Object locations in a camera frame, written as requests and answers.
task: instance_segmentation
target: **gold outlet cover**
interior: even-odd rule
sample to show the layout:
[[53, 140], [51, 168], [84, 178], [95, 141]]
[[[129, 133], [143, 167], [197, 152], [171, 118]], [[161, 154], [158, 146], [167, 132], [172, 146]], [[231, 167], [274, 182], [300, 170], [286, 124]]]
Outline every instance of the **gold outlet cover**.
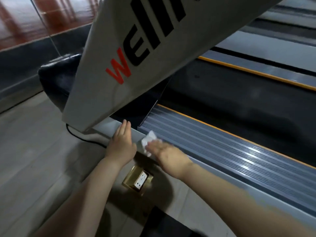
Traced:
[[[134, 187], [134, 183], [136, 180], [139, 178], [141, 175], [142, 171], [144, 171], [148, 177], [145, 180], [143, 186], [139, 189]], [[125, 179], [122, 182], [122, 185], [136, 191], [139, 193], [141, 196], [145, 193], [146, 189], [150, 186], [151, 180], [153, 179], [152, 174], [150, 174], [148, 171], [144, 170], [142, 167], [139, 167], [137, 165], [134, 165], [131, 171], [126, 175]]]

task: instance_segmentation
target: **orange line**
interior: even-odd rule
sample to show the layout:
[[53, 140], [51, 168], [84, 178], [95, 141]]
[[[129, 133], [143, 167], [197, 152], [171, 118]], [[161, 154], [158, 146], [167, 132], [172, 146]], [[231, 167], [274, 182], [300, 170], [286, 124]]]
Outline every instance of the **orange line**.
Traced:
[[302, 87], [302, 88], [305, 88], [305, 89], [308, 89], [308, 90], [316, 91], [316, 87], [312, 87], [312, 86], [309, 86], [309, 85], [306, 85], [306, 84], [298, 83], [298, 82], [295, 82], [295, 81], [292, 81], [292, 80], [283, 79], [281, 77], [277, 77], [277, 76], [274, 76], [274, 75], [266, 74], [266, 73], [263, 73], [263, 72], [260, 72], [260, 71], [251, 70], [251, 69], [248, 69], [248, 68], [245, 68], [245, 67], [236, 66], [236, 65], [233, 65], [233, 64], [217, 61], [217, 60], [214, 60], [214, 59], [209, 59], [209, 58], [206, 58], [206, 57], [203, 57], [203, 56], [199, 56], [198, 58], [200, 60], [204, 60], [204, 61], [207, 61], [207, 62], [212, 62], [212, 63], [215, 63], [215, 64], [219, 64], [219, 65], [223, 65], [223, 66], [226, 66], [226, 67], [234, 68], [234, 69], [237, 69], [237, 70], [240, 70], [240, 71], [245, 71], [245, 72], [249, 72], [249, 73], [252, 73], [252, 74], [255, 74], [255, 75], [267, 77], [267, 78], [270, 78], [270, 79], [273, 79], [273, 80], [277, 80], [277, 81], [281, 81], [281, 82], [284, 82], [284, 83], [292, 84], [292, 85], [295, 85], [295, 86], [298, 86], [298, 87]]
[[237, 138], [239, 138], [239, 139], [242, 139], [242, 140], [244, 140], [244, 141], [247, 141], [247, 142], [249, 142], [249, 143], [251, 143], [251, 144], [254, 144], [254, 145], [256, 145], [256, 146], [260, 146], [260, 147], [262, 147], [262, 148], [264, 148], [264, 149], [266, 149], [266, 150], [269, 150], [269, 151], [272, 151], [272, 152], [274, 152], [274, 153], [276, 153], [276, 154], [282, 155], [282, 156], [284, 156], [284, 157], [286, 157], [286, 158], [288, 158], [288, 159], [294, 160], [294, 161], [296, 161], [296, 162], [298, 162], [298, 163], [301, 163], [301, 164], [303, 164], [303, 165], [306, 165], [306, 166], [308, 166], [308, 167], [311, 167], [311, 168], [313, 168], [313, 169], [316, 169], [316, 167], [314, 167], [314, 166], [311, 166], [311, 165], [309, 165], [309, 164], [306, 164], [306, 163], [304, 163], [304, 162], [301, 162], [301, 161], [299, 161], [299, 160], [297, 160], [297, 159], [294, 159], [294, 158], [292, 158], [292, 157], [289, 157], [289, 156], [284, 155], [284, 154], [282, 154], [282, 153], [279, 153], [279, 152], [277, 152], [277, 151], [271, 150], [271, 149], [269, 149], [269, 148], [267, 148], [267, 147], [264, 147], [264, 146], [262, 146], [262, 145], [259, 145], [259, 144], [255, 143], [255, 142], [252, 142], [252, 141], [249, 141], [249, 140], [247, 140], [247, 139], [245, 139], [245, 138], [242, 138], [242, 137], [240, 137], [240, 136], [238, 136], [238, 135], [234, 135], [234, 134], [232, 134], [232, 133], [230, 133], [230, 132], [228, 132], [228, 131], [224, 131], [224, 130], [222, 130], [222, 129], [219, 129], [219, 128], [213, 126], [213, 125], [207, 124], [207, 123], [205, 123], [205, 122], [203, 122], [203, 121], [200, 121], [200, 120], [198, 120], [198, 119], [195, 119], [195, 118], [193, 118], [193, 117], [191, 117], [191, 116], [185, 115], [185, 114], [183, 114], [183, 113], [180, 113], [180, 112], [178, 112], [178, 111], [175, 111], [175, 110], [173, 110], [173, 109], [170, 109], [170, 108], [165, 107], [165, 106], [160, 105], [160, 104], [157, 104], [157, 105], [160, 106], [160, 107], [163, 107], [163, 108], [165, 108], [165, 109], [167, 109], [167, 110], [170, 110], [170, 111], [173, 111], [173, 112], [175, 112], [175, 113], [178, 113], [178, 114], [180, 114], [180, 115], [182, 115], [182, 116], [188, 117], [188, 118], [190, 118], [190, 119], [192, 119], [192, 120], [198, 121], [198, 122], [200, 122], [200, 123], [202, 123], [202, 124], [204, 124], [204, 125], [208, 125], [208, 126], [210, 126], [210, 127], [213, 127], [213, 128], [215, 128], [215, 129], [217, 129], [217, 130], [219, 130], [219, 131], [222, 131], [222, 132], [225, 132], [225, 133], [227, 133], [227, 134], [229, 134], [229, 135], [235, 136], [235, 137], [237, 137]]

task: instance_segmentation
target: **white tissue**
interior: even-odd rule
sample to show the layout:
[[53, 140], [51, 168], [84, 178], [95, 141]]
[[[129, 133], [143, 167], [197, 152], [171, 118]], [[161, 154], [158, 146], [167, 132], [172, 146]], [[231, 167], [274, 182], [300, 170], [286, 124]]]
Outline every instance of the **white tissue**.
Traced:
[[142, 139], [142, 146], [143, 146], [143, 150], [144, 150], [144, 154], [147, 155], [148, 157], [151, 156], [151, 153], [149, 153], [148, 151], [146, 151], [145, 147], [147, 146], [148, 142], [151, 142], [153, 140], [156, 140], [157, 136], [155, 135], [155, 133], [153, 131], [150, 131], [143, 139]]

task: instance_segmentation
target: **person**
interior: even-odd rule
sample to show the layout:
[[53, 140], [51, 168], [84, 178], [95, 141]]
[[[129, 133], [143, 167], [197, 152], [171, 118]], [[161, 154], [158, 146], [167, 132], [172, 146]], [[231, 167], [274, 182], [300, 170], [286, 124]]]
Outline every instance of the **person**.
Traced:
[[[146, 149], [156, 156], [163, 171], [196, 192], [237, 237], [312, 236], [311, 230], [292, 217], [258, 205], [243, 189], [194, 164], [178, 148], [153, 141]], [[105, 158], [81, 188], [39, 228], [35, 237], [93, 237], [119, 171], [135, 154], [131, 123], [124, 120], [111, 138]]]

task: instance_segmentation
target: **black cable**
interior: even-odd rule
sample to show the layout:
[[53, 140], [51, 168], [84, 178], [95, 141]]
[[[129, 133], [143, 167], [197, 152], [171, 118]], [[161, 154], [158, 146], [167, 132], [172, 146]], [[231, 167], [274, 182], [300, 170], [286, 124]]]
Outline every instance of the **black cable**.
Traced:
[[71, 134], [72, 136], [82, 140], [82, 141], [85, 141], [85, 142], [89, 142], [89, 143], [92, 143], [92, 144], [96, 144], [96, 145], [99, 145], [99, 146], [102, 146], [103, 148], [106, 148], [106, 145], [103, 145], [102, 143], [99, 143], [99, 142], [96, 142], [96, 141], [89, 141], [89, 140], [85, 140], [85, 139], [82, 139], [80, 138], [79, 136], [76, 136], [75, 134], [73, 134], [70, 130], [69, 130], [69, 125], [66, 124], [66, 129], [67, 131], [69, 132], [69, 134]]

